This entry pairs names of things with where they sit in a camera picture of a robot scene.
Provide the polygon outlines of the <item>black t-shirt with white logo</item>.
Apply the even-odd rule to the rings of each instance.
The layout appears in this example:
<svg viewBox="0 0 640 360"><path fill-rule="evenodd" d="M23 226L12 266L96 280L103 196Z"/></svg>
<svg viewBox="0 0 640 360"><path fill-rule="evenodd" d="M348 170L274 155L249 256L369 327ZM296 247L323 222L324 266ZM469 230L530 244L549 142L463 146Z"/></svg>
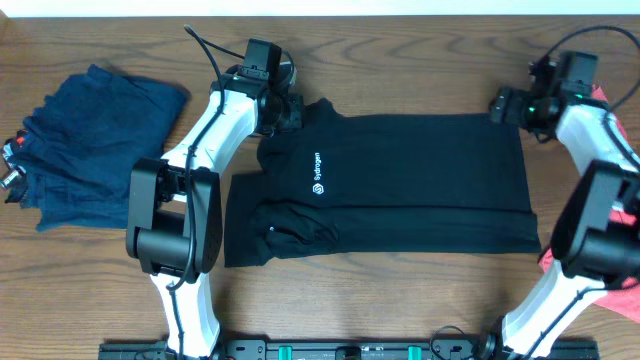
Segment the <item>black t-shirt with white logo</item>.
<svg viewBox="0 0 640 360"><path fill-rule="evenodd" d="M346 117L327 100L233 177L229 267L350 252L535 253L517 128L484 114Z"/></svg>

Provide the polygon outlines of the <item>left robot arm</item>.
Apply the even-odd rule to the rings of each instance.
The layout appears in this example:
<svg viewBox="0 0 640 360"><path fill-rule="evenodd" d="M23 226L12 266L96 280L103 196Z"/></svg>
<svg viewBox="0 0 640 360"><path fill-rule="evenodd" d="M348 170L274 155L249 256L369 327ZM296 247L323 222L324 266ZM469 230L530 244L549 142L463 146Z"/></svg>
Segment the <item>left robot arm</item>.
<svg viewBox="0 0 640 360"><path fill-rule="evenodd" d="M208 359L220 334L209 273L223 237L220 178L238 147L255 134L296 129L302 98L295 74L274 80L226 74L188 135L131 173L126 250L158 289L169 325L165 342L126 351L131 359Z"/></svg>

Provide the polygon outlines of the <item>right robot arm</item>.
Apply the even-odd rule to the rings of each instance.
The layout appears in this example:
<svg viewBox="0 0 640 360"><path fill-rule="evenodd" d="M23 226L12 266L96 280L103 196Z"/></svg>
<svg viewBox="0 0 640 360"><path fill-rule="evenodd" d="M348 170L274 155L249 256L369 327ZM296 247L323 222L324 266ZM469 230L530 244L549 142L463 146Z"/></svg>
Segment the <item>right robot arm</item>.
<svg viewBox="0 0 640 360"><path fill-rule="evenodd" d="M569 151L581 178L552 233L553 260L539 282L504 315L474 352L476 359L596 359L597 344L563 340L591 304L628 290L639 276L639 158L609 106L587 86L565 90L503 87L490 105L496 123L542 130Z"/></svg>

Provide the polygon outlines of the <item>dark garment with printed graphic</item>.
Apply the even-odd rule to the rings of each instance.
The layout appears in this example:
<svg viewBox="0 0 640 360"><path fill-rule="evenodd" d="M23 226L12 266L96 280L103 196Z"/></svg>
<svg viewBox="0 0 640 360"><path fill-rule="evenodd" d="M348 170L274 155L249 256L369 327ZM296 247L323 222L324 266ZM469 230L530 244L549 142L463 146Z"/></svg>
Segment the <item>dark garment with printed graphic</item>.
<svg viewBox="0 0 640 360"><path fill-rule="evenodd" d="M11 161L28 138L25 129L19 130L15 137L9 138L1 148L1 155L7 171L1 176L1 188L8 192L6 203L20 203L27 191L26 170Z"/></svg>

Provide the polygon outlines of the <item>folded navy blue garment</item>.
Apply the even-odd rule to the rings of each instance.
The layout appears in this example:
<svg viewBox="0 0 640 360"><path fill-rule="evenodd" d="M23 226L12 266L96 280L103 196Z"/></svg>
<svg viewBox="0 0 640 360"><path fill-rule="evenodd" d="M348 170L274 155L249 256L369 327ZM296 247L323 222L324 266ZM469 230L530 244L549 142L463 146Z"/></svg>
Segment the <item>folded navy blue garment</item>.
<svg viewBox="0 0 640 360"><path fill-rule="evenodd" d="M41 212L37 230L126 227L132 168L162 155L187 100L174 85L96 65L69 76L24 119L12 157L26 171L22 205Z"/></svg>

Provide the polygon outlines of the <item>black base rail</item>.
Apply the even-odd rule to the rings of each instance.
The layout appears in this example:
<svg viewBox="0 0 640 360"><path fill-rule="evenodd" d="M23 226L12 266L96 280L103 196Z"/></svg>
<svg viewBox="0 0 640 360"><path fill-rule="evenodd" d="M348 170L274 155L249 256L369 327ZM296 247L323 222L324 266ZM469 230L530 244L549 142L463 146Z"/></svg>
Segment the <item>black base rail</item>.
<svg viewBox="0 0 640 360"><path fill-rule="evenodd" d="M463 339L428 342L266 342L264 340L234 340L217 345L209 357L187 356L184 359L219 360L432 360L485 359L476 350L474 341ZM99 346L100 360L178 359L166 342L108 343ZM594 341L558 340L547 357L551 360L598 360L600 353Z"/></svg>

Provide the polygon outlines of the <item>red t-shirt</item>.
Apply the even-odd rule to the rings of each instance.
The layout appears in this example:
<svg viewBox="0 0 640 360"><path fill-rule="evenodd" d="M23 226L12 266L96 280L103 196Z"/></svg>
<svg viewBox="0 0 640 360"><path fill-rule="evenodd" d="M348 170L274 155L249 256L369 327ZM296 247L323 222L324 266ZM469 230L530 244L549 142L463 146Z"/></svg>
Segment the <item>red t-shirt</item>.
<svg viewBox="0 0 640 360"><path fill-rule="evenodd" d="M598 85L592 85L592 97L608 102L605 93ZM616 126L624 139L628 140L627 133L618 120L616 120ZM612 210L610 213L610 220L614 223L634 225L637 222L637 216L618 210ZM543 254L538 258L538 265L543 272L546 272L551 266L552 261L552 252L550 247L547 246ZM633 287L638 284L638 280L629 277L624 281L623 287ZM595 304L616 312L639 324L639 286L627 290L609 291L606 296L597 300Z"/></svg>

